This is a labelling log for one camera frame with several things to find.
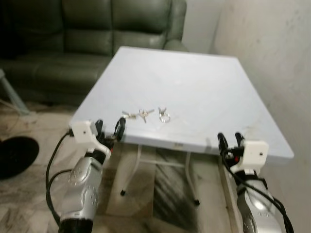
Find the table leg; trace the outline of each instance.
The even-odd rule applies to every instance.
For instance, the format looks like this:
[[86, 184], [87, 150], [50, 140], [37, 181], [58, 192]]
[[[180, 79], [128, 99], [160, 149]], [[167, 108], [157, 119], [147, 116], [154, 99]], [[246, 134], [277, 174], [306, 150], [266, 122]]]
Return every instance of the table leg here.
[[125, 195], [126, 189], [127, 189], [128, 185], [129, 185], [129, 183], [131, 182], [135, 172], [138, 169], [139, 160], [140, 160], [140, 156], [141, 156], [141, 148], [142, 148], [142, 145], [138, 145], [138, 151], [137, 151], [137, 157], [136, 157], [135, 166], [134, 166], [134, 169], [133, 169], [131, 175], [127, 178], [127, 181], [125, 182], [125, 185], [123, 186], [123, 189], [122, 189], [122, 191], [120, 193], [121, 196]]
[[4, 72], [2, 69], [0, 69], [0, 83], [2, 84], [4, 90], [6, 91], [6, 94], [10, 98], [12, 104], [16, 106], [16, 109], [18, 110], [20, 115], [29, 115], [30, 111], [24, 104], [24, 102], [21, 100], [19, 95], [16, 93], [14, 88], [10, 85], [10, 83], [5, 78]]
[[199, 199], [196, 195], [196, 191], [195, 191], [195, 188], [194, 188], [194, 184], [191, 180], [191, 176], [190, 176], [190, 173], [189, 173], [189, 167], [190, 167], [190, 157], [191, 157], [191, 152], [187, 152], [187, 156], [186, 156], [186, 165], [185, 165], [185, 171], [186, 171], [186, 177], [187, 177], [187, 181], [189, 183], [189, 186], [190, 186], [190, 189], [192, 191], [192, 194], [193, 194], [193, 197], [194, 197], [194, 203], [196, 205], [200, 205], [200, 202], [199, 202]]

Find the black cable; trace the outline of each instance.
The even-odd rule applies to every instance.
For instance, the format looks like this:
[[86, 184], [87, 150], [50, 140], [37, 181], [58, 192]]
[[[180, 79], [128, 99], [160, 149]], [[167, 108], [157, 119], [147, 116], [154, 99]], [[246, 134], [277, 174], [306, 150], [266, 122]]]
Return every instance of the black cable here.
[[289, 220], [287, 214], [286, 214], [286, 211], [285, 211], [285, 208], [283, 206], [283, 204], [277, 200], [275, 201], [275, 199], [273, 200], [271, 197], [269, 197], [268, 195], [266, 195], [265, 193], [263, 193], [262, 191], [260, 191], [259, 189], [255, 188], [254, 186], [246, 183], [244, 180], [242, 180], [239, 176], [237, 176], [236, 174], [234, 174], [230, 167], [228, 166], [226, 160], [225, 160], [225, 154], [227, 154], [228, 152], [230, 152], [229, 150], [224, 150], [224, 152], [221, 154], [221, 157], [222, 157], [222, 161], [223, 161], [223, 164], [225, 166], [225, 168], [228, 170], [228, 172], [235, 178], [237, 179], [241, 184], [243, 184], [244, 186], [248, 187], [248, 188], [251, 188], [253, 189], [254, 191], [258, 192], [259, 194], [261, 194], [262, 196], [264, 196], [266, 199], [268, 199], [280, 212], [281, 214], [283, 215], [283, 218], [284, 218], [284, 224], [285, 224], [285, 228], [286, 228], [286, 232], [287, 233], [294, 233], [294, 229], [293, 229], [293, 226], [292, 226], [292, 223], [291, 221]]
[[[285, 210], [285, 207], [284, 207], [283, 203], [281, 201], [279, 201], [278, 199], [276, 199], [275, 197], [273, 197], [273, 199], [276, 201], [276, 203], [279, 204], [281, 209], [286, 213], [286, 210]], [[286, 226], [286, 225], [285, 225], [285, 230], [286, 230], [286, 233], [290, 233], [290, 229], [288, 229], [288, 226]]]
[[53, 154], [52, 154], [52, 156], [51, 156], [51, 158], [50, 158], [50, 161], [49, 161], [48, 166], [47, 166], [47, 171], [46, 171], [46, 173], [45, 173], [45, 188], [46, 188], [46, 189], [48, 189], [48, 184], [49, 184], [49, 172], [50, 172], [50, 167], [51, 167], [51, 165], [52, 165], [53, 159], [54, 159], [54, 157], [55, 157], [55, 155], [56, 155], [56, 153], [57, 153], [57, 150], [58, 150], [60, 144], [62, 143], [62, 141], [64, 140], [64, 138], [67, 137], [68, 135], [70, 135], [69, 132], [65, 133], [65, 134], [61, 137], [61, 139], [60, 139], [59, 142], [57, 143], [57, 145], [56, 145], [56, 147], [55, 147], [55, 149], [54, 149], [54, 151], [53, 151]]
[[49, 207], [50, 211], [52, 212], [52, 215], [53, 215], [53, 217], [55, 219], [55, 222], [57, 223], [58, 226], [59, 226], [59, 223], [60, 223], [60, 216], [55, 211], [55, 208], [53, 206], [50, 190], [51, 190], [51, 186], [52, 186], [53, 181], [55, 180], [55, 178], [58, 175], [60, 175], [62, 173], [65, 173], [65, 172], [70, 172], [70, 171], [71, 171], [71, 169], [66, 169], [66, 170], [62, 170], [62, 171], [59, 171], [56, 174], [54, 174], [52, 176], [51, 180], [49, 181], [48, 188], [47, 188], [47, 193], [46, 193], [47, 204], [48, 204], [48, 207]]
[[46, 190], [47, 190], [47, 193], [46, 193], [46, 200], [47, 200], [48, 207], [49, 207], [50, 211], [52, 212], [53, 217], [54, 217], [54, 219], [55, 219], [55, 221], [56, 221], [56, 223], [57, 223], [58, 225], [59, 225], [59, 221], [60, 221], [60, 216], [57, 214], [57, 212], [55, 211], [55, 209], [54, 209], [54, 207], [53, 207], [53, 203], [52, 203], [52, 199], [51, 199], [51, 195], [50, 195], [50, 188], [51, 188], [51, 184], [52, 184], [52, 183], [51, 183], [52, 179], [51, 179], [51, 181], [49, 181], [49, 173], [50, 173], [50, 168], [51, 168], [53, 159], [54, 159], [54, 157], [56, 156], [57, 150], [58, 150], [60, 144], [62, 143], [62, 141], [64, 140], [64, 138], [65, 138], [66, 136], [68, 136], [68, 135], [70, 135], [69, 132], [65, 133], [65, 134], [61, 137], [61, 139], [59, 140], [59, 142], [57, 143], [57, 145], [56, 145], [56, 147], [55, 147], [55, 149], [54, 149], [54, 151], [53, 151], [53, 154], [52, 154], [52, 156], [51, 156], [51, 158], [50, 158], [50, 161], [49, 161], [49, 163], [48, 163], [47, 170], [46, 170], [46, 173], [45, 173], [45, 187], [46, 187]]

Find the ring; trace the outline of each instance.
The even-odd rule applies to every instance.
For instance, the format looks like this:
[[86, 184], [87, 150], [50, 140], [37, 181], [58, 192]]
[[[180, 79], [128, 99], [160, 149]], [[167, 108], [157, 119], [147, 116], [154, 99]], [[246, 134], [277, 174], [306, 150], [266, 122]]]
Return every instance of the ring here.
[[171, 116], [170, 114], [160, 114], [160, 121], [162, 121], [163, 123], [168, 123], [171, 120]]

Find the black round object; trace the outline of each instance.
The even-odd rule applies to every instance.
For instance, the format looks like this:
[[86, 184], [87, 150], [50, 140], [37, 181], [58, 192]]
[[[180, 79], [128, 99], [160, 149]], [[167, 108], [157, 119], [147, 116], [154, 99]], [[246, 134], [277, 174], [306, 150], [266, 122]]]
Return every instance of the black round object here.
[[27, 169], [39, 153], [38, 143], [29, 137], [12, 137], [0, 142], [0, 179]]
[[93, 221], [90, 219], [66, 219], [60, 222], [58, 233], [91, 233]]

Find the green leather sofa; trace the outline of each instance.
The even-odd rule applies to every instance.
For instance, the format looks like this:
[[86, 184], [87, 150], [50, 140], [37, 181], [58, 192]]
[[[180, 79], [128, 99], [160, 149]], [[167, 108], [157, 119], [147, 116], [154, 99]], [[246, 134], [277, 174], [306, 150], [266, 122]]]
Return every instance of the green leather sofa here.
[[187, 51], [185, 0], [2, 0], [24, 51], [0, 68], [24, 100], [79, 104], [120, 46]]

